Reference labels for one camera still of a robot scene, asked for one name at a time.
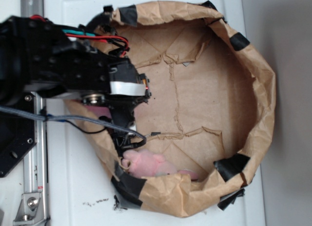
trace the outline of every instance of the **red wire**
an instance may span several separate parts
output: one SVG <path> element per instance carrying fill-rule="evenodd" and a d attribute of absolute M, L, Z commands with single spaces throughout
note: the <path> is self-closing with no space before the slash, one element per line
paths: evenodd
<path fill-rule="evenodd" d="M 127 39 L 121 36 L 88 36 L 88 35 L 73 35 L 73 34 L 66 34 L 68 37 L 73 37 L 73 38 L 87 38 L 87 39 L 93 39 L 99 42 L 105 42 L 107 43 L 106 39 L 111 39 L 111 38 L 116 38 L 124 41 L 126 43 L 125 49 L 128 49 L 129 47 L 129 42 Z M 120 55 L 121 57 L 124 57 L 126 54 L 126 51 L 123 51 L 122 54 Z"/>
<path fill-rule="evenodd" d="M 42 16 L 39 16 L 39 15 L 32 15 L 30 19 L 36 19 L 36 20 L 41 20 L 43 22 L 46 22 L 46 20 Z"/>
<path fill-rule="evenodd" d="M 68 37 L 74 37 L 74 38 L 87 38 L 87 39 L 110 39 L 110 38 L 117 38 L 122 41 L 124 41 L 127 46 L 129 45 L 129 42 L 127 39 L 121 36 L 88 36 L 88 35 L 73 35 L 73 34 L 66 34 Z"/>

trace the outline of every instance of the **paper bag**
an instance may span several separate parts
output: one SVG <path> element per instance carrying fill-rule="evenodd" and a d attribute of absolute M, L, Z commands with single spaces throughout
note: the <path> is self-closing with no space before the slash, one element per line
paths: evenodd
<path fill-rule="evenodd" d="M 121 166 L 108 132 L 88 135 L 118 200 L 123 207 L 178 217 L 218 203 L 225 208 L 243 194 L 270 146 L 274 72 L 209 2 L 157 1 L 119 8 L 111 26 L 129 40 L 131 62 L 151 80 L 149 103 L 135 110 L 137 131 L 156 134 L 143 148 L 199 175 L 197 182 L 180 173 L 136 179 Z M 93 45 L 105 53 L 112 49 Z M 96 118 L 77 102 L 66 104 L 72 114 Z"/>

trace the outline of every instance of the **white wall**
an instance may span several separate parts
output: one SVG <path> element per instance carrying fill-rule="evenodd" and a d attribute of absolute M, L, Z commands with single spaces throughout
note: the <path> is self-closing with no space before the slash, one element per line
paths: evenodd
<path fill-rule="evenodd" d="M 267 226 L 312 225 L 312 0 L 243 0 L 247 38 L 277 74 L 262 165 Z"/>
<path fill-rule="evenodd" d="M 0 22 L 11 15 L 20 16 L 20 0 L 0 0 Z"/>

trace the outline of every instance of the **pink stuffed toy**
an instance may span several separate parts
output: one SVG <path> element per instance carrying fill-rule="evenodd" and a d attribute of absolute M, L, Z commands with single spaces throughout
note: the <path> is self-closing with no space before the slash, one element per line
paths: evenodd
<path fill-rule="evenodd" d="M 121 164 L 129 168 L 130 175 L 136 178 L 168 175 L 179 172 L 190 175 L 191 180 L 198 179 L 198 175 L 195 172 L 186 169 L 178 171 L 172 163 L 166 160 L 163 154 L 156 154 L 147 149 L 125 151 Z"/>

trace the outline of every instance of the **silver tape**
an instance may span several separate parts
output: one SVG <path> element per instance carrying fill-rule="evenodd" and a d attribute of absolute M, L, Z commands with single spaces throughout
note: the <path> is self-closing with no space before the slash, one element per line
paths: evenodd
<path fill-rule="evenodd" d="M 111 81 L 111 94 L 122 94 L 128 96 L 144 96 L 146 85 L 131 82 Z"/>

